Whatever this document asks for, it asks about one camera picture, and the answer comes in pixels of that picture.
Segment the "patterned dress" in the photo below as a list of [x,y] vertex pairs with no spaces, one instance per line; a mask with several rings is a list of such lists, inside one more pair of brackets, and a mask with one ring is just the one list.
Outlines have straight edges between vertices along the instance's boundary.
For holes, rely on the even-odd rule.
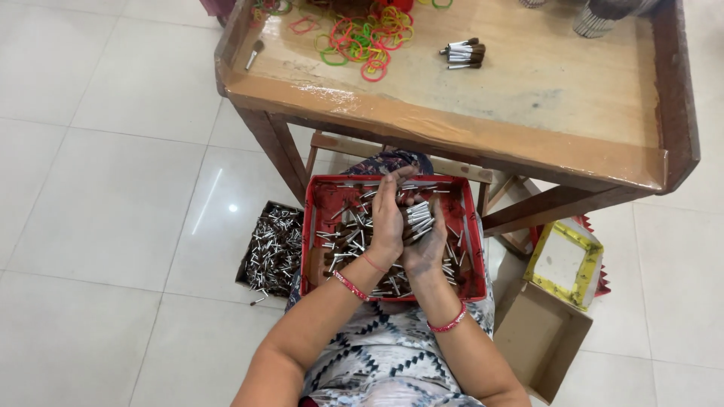
[[[344,174],[387,174],[407,165],[433,173],[423,154],[396,150]],[[478,229],[482,235],[480,219]],[[486,279],[491,288],[487,274]],[[287,310],[299,300],[300,280],[297,272]],[[468,304],[468,313],[491,338],[494,312],[492,290],[486,299]],[[319,407],[482,406],[462,393],[426,322],[416,303],[362,304],[306,373],[300,404],[307,406],[310,398]]]

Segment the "woman's left hand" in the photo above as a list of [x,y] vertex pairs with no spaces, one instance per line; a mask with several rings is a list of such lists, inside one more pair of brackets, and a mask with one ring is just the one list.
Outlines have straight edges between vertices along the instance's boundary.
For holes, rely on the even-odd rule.
[[402,167],[385,175],[372,200],[372,243],[368,255],[389,267],[403,253],[403,216],[397,207],[397,187],[417,175],[417,168]]

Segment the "woman's right hand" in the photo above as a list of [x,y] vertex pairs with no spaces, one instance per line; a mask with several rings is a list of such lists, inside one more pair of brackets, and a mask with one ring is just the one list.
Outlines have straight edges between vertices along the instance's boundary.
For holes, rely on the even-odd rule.
[[429,275],[442,276],[442,254],[447,241],[447,228],[439,199],[434,200],[432,211],[435,218],[432,230],[403,250],[403,266],[411,280]]

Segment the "tile floor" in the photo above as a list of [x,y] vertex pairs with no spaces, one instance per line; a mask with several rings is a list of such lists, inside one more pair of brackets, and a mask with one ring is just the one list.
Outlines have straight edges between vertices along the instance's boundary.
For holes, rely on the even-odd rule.
[[[555,406],[724,405],[724,9],[685,6],[704,157],[591,214],[613,292]],[[198,0],[0,0],[0,406],[227,406],[281,317],[233,283],[261,207],[294,198],[216,94],[220,33]],[[500,292],[524,264],[488,246]]]

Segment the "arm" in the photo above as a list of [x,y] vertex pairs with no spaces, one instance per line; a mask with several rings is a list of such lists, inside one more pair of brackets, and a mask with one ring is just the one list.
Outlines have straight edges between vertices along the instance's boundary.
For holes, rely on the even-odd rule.
[[[461,305],[440,266],[447,231],[438,203],[434,215],[434,229],[419,243],[405,248],[403,262],[420,307],[430,324],[439,327],[450,323]],[[436,333],[435,339],[465,394],[488,407],[531,405],[508,363],[470,314],[450,331]]]
[[[381,267],[392,266],[403,251],[403,218],[395,196],[397,184],[415,174],[414,167],[404,167],[384,177],[372,202],[374,231],[367,255]],[[362,257],[340,273],[366,294],[384,276]],[[302,298],[256,349],[231,406],[296,407],[304,374],[361,303],[335,278]]]

